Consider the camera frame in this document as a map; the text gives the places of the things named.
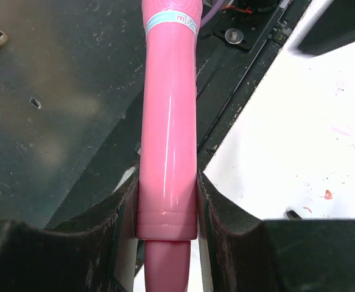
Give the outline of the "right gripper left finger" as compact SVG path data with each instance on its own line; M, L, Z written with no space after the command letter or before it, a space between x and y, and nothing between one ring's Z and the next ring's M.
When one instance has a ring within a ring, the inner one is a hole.
M0 220L0 291L132 291L138 173L53 229Z

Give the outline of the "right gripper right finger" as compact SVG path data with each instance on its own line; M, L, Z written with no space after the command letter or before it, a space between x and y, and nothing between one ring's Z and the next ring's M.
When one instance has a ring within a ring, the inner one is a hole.
M260 220L197 174L205 291L355 291L355 220Z

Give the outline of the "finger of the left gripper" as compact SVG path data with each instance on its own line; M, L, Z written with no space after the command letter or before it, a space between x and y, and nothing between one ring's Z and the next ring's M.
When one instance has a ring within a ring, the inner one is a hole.
M355 1L335 0L302 33L296 50L319 56L355 42Z

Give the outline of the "pink toy microphone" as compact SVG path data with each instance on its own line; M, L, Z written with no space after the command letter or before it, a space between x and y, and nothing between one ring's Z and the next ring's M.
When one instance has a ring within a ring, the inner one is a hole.
M147 291L188 289L197 237L197 35L200 1L143 1L146 69L136 236Z

